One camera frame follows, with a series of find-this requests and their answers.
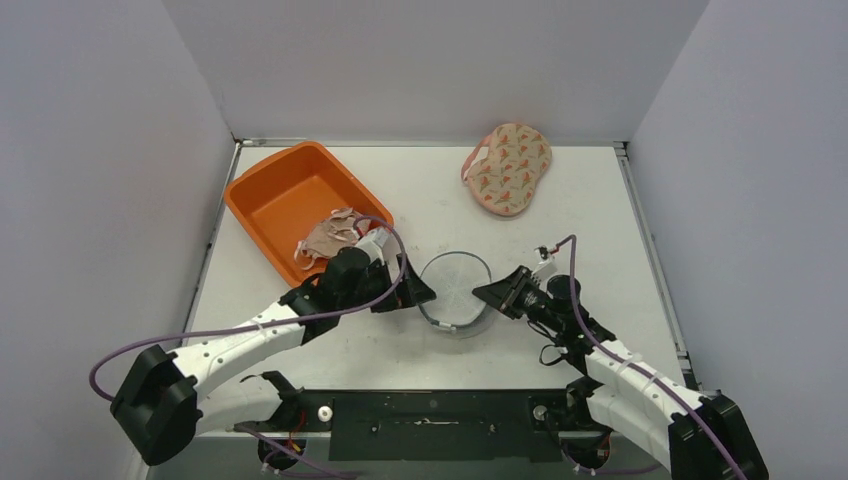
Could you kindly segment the white mesh laundry bag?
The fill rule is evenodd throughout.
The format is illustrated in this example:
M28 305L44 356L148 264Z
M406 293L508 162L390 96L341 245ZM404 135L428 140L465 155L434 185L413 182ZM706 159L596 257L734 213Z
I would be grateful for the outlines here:
M418 308L438 332L468 338L491 326L493 310L472 293L493 281L491 268L480 256L462 250L440 253L425 265L420 278L436 293L436 299Z

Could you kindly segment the orange plastic tub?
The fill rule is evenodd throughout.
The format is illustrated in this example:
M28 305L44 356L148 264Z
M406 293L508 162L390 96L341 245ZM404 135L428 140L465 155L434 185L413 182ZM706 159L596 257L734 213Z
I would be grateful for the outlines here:
M291 287L324 270L295 258L297 243L332 211L394 223L389 210L320 143L306 141L272 154L229 183L224 201L243 229Z

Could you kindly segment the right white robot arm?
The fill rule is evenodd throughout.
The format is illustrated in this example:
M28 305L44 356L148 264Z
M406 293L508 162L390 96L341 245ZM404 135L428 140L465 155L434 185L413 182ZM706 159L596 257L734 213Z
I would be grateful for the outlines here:
M569 275L542 285L526 267L473 290L504 316L540 327L560 360L580 372L565 402L575 427L600 424L621 434L674 479L769 478L733 400L689 389L651 367L590 316L580 293L580 283Z

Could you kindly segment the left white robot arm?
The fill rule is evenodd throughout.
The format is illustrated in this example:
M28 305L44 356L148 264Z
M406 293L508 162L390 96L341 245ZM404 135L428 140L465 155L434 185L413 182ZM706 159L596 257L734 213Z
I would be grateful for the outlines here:
M392 278L381 255L346 247L325 270L309 276L228 335L165 351L153 344L138 354L110 405L145 464L160 465L200 433L227 423L265 422L282 431L299 405L279 374L248 369L281 351L298 348L360 310L385 313L416 307L437 295L404 255Z

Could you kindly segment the beige bra in tub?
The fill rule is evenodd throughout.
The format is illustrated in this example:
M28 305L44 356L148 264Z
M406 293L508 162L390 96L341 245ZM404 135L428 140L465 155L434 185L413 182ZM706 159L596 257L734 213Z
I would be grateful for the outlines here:
M366 221L363 227L356 227L354 223L360 217L361 214L350 207L332 210L297 243L293 254L295 265L309 270L318 260L329 260L342 248L354 246L362 236L361 230L370 226Z

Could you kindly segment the floral padded bra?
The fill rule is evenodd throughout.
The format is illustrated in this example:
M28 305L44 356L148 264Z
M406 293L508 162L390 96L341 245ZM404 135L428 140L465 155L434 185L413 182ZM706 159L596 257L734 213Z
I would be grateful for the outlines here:
M552 147L542 133L526 124L506 123L478 143L460 178L480 206L513 217L527 209L551 163Z

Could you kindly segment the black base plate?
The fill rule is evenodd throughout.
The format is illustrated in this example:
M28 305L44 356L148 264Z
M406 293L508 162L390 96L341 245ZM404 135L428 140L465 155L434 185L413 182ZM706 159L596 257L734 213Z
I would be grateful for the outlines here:
M324 439L332 461L557 462L567 452L598 466L610 431L581 420L563 389L303 390L247 427L273 439Z

